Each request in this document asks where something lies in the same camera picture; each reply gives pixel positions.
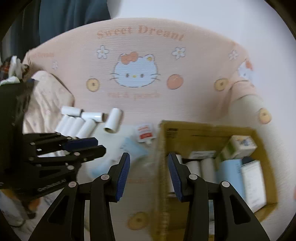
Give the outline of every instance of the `yellow donut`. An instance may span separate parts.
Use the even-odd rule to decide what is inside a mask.
[[[216,80],[214,87],[216,91],[223,91],[225,87],[228,85],[228,79],[218,79]]]
[[[145,212],[138,212],[128,220],[128,228],[131,230],[140,230],[148,225],[148,214]]]
[[[86,82],[86,87],[91,92],[96,92],[100,88],[100,82],[97,79],[89,79]]]
[[[259,121],[261,124],[267,124],[271,121],[272,116],[269,111],[265,108],[259,110]]]

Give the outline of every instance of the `hello kitty print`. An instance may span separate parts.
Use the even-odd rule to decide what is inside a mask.
[[[158,80],[158,69],[154,55],[139,57],[137,52],[121,54],[112,73],[118,84],[125,87],[143,87]]]

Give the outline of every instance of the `open cardboard box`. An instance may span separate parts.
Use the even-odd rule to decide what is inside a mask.
[[[157,176],[157,197],[152,215],[152,236],[154,240],[181,241],[186,227],[189,203],[181,203],[178,199],[167,196],[168,165],[167,155],[170,152],[188,158],[192,151],[220,151],[232,135],[251,136],[258,146],[251,157],[259,160],[264,177],[267,205],[258,210],[255,216],[263,221],[277,206],[276,185],[270,161],[267,158],[262,140],[251,128],[214,126],[202,123],[180,121],[163,121],[157,144],[157,160],[159,173]]]

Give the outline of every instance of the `metal rivet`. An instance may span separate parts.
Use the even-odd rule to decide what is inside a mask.
[[[72,165],[67,166],[67,169],[68,169],[68,170],[73,170],[74,168],[75,168],[75,167],[72,166]]]
[[[196,180],[196,179],[197,179],[197,175],[195,175],[195,174],[190,174],[190,175],[189,175],[189,178],[190,178],[191,180]]]
[[[224,181],[224,182],[222,182],[222,186],[227,188],[230,186],[230,184],[229,184],[229,182]]]
[[[69,187],[73,188],[73,187],[76,187],[76,182],[70,182],[68,184]]]
[[[109,175],[108,174],[104,174],[101,176],[102,180],[108,180],[109,179]]]

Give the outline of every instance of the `small carton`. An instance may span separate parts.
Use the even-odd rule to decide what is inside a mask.
[[[216,161],[241,159],[250,156],[257,146],[250,136],[231,136],[227,145],[217,155]]]

